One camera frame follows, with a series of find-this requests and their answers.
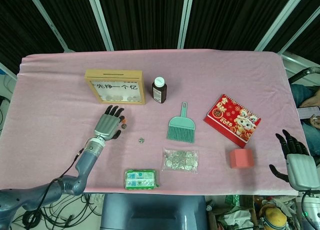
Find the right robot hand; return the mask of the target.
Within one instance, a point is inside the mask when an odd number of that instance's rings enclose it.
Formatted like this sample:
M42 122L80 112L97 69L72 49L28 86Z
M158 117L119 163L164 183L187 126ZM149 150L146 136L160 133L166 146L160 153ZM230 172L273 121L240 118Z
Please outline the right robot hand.
M320 178L314 158L303 143L286 130L282 132L283 135L277 133L275 136L280 142L287 173L279 172L274 165L270 164L272 174L289 183L296 191L319 190Z

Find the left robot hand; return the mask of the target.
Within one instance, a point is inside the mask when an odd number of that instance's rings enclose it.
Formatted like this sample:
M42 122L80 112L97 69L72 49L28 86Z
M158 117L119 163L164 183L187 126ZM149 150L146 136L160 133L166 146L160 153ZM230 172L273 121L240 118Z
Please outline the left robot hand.
M121 134L119 125L125 119L122 115L123 111L124 108L109 105L94 129L95 136L102 138L104 141L117 139Z

